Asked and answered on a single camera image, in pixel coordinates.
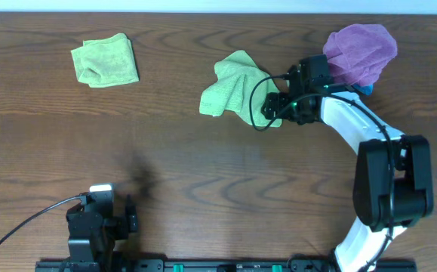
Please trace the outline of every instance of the white wall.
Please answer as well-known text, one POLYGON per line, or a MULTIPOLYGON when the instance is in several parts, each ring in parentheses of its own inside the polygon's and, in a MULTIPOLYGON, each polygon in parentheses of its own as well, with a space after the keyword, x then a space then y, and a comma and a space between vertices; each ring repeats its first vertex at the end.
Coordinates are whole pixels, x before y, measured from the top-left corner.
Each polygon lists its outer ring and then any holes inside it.
POLYGON ((437 0, 0 0, 0 11, 437 14, 437 0))

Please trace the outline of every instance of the purple cloth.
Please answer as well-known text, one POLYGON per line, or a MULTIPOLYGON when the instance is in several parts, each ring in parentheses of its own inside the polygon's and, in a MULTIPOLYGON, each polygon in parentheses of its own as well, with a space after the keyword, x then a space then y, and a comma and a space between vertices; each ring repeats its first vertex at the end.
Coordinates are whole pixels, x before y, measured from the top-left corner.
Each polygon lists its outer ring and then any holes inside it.
POLYGON ((367 86, 398 54, 398 45, 384 26, 353 24, 331 33, 322 50, 336 83, 367 86))

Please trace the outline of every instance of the crumpled green cloth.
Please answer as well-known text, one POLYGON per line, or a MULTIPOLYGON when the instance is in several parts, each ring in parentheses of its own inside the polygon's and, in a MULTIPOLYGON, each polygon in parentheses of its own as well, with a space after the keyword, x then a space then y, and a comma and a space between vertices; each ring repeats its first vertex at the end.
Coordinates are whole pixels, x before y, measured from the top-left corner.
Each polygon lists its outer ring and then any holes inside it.
POLYGON ((71 51, 77 80, 91 88, 139 81, 131 41, 119 33, 111 38, 84 41, 71 51))
MULTIPOLYGON (((200 101, 200 113, 220 116, 224 110, 231 110, 238 114, 247 124, 251 125, 248 104, 250 93, 255 85, 269 74, 258 69, 248 54, 237 51, 215 64, 217 82, 203 91, 200 101)), ((279 92, 273 80, 267 80, 258 86, 252 101, 252 112, 257 126, 265 126, 269 120, 265 119, 260 109, 265 101, 266 94, 279 92)), ((271 125, 279 127, 281 119, 271 125)))

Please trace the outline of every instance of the black cable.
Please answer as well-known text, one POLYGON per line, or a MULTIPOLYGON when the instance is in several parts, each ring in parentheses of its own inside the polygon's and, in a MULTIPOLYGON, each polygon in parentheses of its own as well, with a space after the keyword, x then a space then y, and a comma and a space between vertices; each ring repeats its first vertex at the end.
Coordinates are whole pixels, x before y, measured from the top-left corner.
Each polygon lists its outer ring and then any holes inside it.
POLYGON ((252 101, 252 99, 254 98, 254 93, 255 93, 255 91, 257 90, 258 86, 260 86, 260 84, 262 84, 263 82, 265 82, 265 81, 267 81, 267 80, 269 80, 269 79, 285 79, 286 76, 287 76, 287 74, 280 75, 280 76, 267 76, 265 79, 260 80, 260 81, 255 85, 254 89, 251 91, 251 93, 250 93, 250 100, 248 101, 248 109, 249 109, 249 111, 250 111, 250 121, 251 121, 251 125, 252 125, 256 130, 258 130, 258 131, 265 131, 265 130, 267 130, 267 129, 272 125, 273 122, 269 122, 269 124, 266 125, 266 126, 263 127, 263 128, 258 128, 258 127, 255 125, 255 121, 254 121, 254 111, 253 111, 252 108, 251 108, 251 101, 252 101))
POLYGON ((388 234, 386 235, 386 238, 384 239, 383 245, 381 246, 380 251, 377 253, 377 255, 372 260, 366 261, 366 265, 363 268, 361 268, 361 270, 360 270, 360 271, 367 271, 369 269, 369 267, 371 265, 375 264, 380 259, 381 255, 386 251, 386 247, 388 246, 389 241, 392 241, 392 237, 394 234, 394 159, 392 157, 392 142, 391 142, 391 138, 389 137, 389 134, 387 133, 386 126, 382 125, 379 121, 377 121, 377 119, 374 116, 372 116, 372 114, 370 114, 365 108, 359 106, 353 100, 349 100, 349 99, 346 99, 344 97, 340 97, 340 96, 333 95, 333 94, 314 93, 314 94, 305 94, 305 95, 301 95, 299 97, 296 97, 289 104, 287 104, 287 106, 282 108, 279 111, 279 113, 277 113, 277 115, 275 115, 265 127, 258 128, 254 123, 254 119, 253 119, 253 115, 252 115, 252 108, 251 108, 251 99, 252 99, 252 96, 254 94, 254 91, 257 89, 258 85, 260 85, 262 82, 264 82, 268 79, 274 79, 274 78, 283 79, 285 76, 286 75, 266 77, 265 79, 260 80, 255 85, 254 90, 251 92, 251 94, 250 94, 250 106, 249 106, 250 117, 251 117, 251 123, 257 131, 267 130, 274 123, 274 121, 277 120, 278 118, 280 118, 280 116, 282 116, 284 113, 286 113, 287 110, 290 107, 292 107, 292 105, 297 104, 299 101, 301 101, 303 99, 306 99, 308 97, 330 97, 333 99, 341 100, 342 102, 346 102, 346 103, 354 106, 358 110, 360 110, 380 129, 380 132, 384 135, 384 138, 386 139, 388 168, 389 168, 388 170, 389 170, 389 174, 390 174, 390 176, 389 176, 389 226, 388 226, 388 234))
POLYGON ((27 218, 24 222, 22 222, 22 223, 20 223, 18 226, 16 226, 13 230, 11 230, 9 233, 7 233, 7 235, 5 235, 3 238, 1 238, 1 239, 0 239, 0 245, 1 245, 1 244, 2 244, 6 239, 8 239, 8 237, 10 237, 12 234, 14 234, 17 230, 19 230, 19 229, 20 229, 21 227, 23 227, 25 224, 29 223, 32 219, 34 219, 34 218, 38 217, 39 215, 41 215, 41 214, 43 214, 43 213, 46 213, 46 212, 52 210, 53 208, 56 208, 56 207, 58 207, 58 206, 60 206, 60 205, 62 205, 62 204, 64 204, 64 203, 67 203, 67 202, 69 202, 69 201, 73 201, 73 200, 76 200, 76 199, 80 199, 80 198, 81 198, 81 196, 73 196, 73 197, 70 197, 70 198, 68 198, 68 199, 65 199, 65 200, 62 200, 62 201, 60 201, 60 202, 57 202, 57 203, 53 204, 52 206, 49 206, 49 207, 47 207, 47 208, 41 210, 40 212, 37 212, 36 214, 34 214, 34 215, 32 215, 31 217, 27 218))

